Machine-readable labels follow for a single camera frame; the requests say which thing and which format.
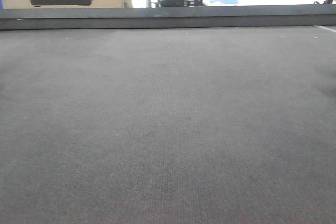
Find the gray carpet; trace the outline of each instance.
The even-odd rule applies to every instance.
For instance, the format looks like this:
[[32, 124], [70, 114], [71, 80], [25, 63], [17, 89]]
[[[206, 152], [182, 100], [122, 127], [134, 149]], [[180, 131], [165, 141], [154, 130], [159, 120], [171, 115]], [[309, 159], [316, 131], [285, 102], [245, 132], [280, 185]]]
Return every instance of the gray carpet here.
[[336, 223], [336, 33], [0, 33], [1, 224]]

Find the blue tray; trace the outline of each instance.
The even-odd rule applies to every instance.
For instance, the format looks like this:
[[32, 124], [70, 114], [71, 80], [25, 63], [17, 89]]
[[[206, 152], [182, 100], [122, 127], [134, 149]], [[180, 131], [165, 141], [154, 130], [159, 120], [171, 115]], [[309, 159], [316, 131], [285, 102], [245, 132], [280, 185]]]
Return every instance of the blue tray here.
[[213, 2], [221, 2], [223, 4], [237, 4], [238, 0], [210, 0], [211, 3]]

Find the white tape line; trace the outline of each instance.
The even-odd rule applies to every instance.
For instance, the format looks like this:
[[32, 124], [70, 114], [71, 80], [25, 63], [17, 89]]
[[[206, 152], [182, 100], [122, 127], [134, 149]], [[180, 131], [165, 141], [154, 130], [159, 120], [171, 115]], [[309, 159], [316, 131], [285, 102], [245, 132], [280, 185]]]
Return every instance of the white tape line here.
[[336, 33], [336, 30], [331, 29], [331, 28], [329, 28], [329, 27], [325, 27], [325, 26], [314, 26], [314, 27], [322, 28], [322, 29], [324, 29], [324, 30], [332, 31], [333, 33]]

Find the white table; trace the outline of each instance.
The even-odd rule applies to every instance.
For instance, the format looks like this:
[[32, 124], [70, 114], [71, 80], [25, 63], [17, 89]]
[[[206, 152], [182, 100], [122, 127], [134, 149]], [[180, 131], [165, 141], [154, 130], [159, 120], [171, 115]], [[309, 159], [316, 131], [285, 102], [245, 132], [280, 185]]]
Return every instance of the white table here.
[[206, 6], [248, 6], [248, 5], [312, 5], [314, 2], [323, 4], [324, 0], [238, 0], [237, 4], [223, 4], [203, 0]]

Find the carpeted floor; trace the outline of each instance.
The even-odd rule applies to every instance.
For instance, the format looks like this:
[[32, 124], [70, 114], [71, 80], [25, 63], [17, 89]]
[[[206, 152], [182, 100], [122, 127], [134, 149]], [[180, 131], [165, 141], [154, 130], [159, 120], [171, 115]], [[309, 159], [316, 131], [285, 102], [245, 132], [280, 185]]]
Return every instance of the carpeted floor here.
[[335, 42], [0, 32], [0, 223], [335, 224]]

